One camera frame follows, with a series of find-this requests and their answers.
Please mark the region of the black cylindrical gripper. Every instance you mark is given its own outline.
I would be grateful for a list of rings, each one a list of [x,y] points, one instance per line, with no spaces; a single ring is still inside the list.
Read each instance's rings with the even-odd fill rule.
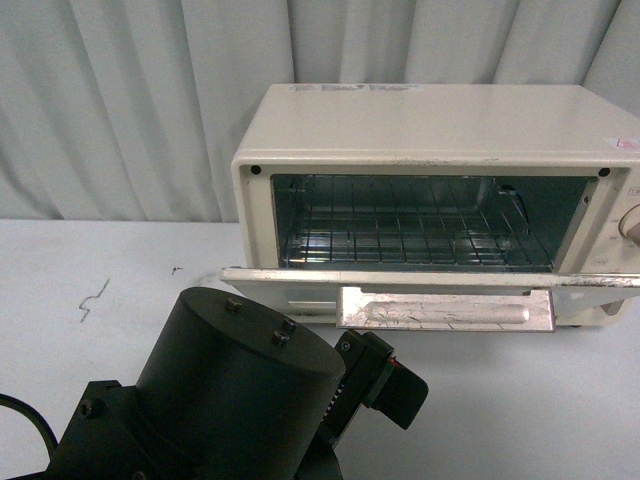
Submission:
[[[221,290],[182,291],[132,386],[90,383],[49,479],[338,479],[334,444],[388,344],[330,345]]]

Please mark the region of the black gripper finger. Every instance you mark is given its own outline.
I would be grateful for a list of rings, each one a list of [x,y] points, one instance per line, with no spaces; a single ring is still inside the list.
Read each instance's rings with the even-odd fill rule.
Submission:
[[[372,408],[408,430],[429,394],[428,384],[395,358],[386,362],[381,380]]]

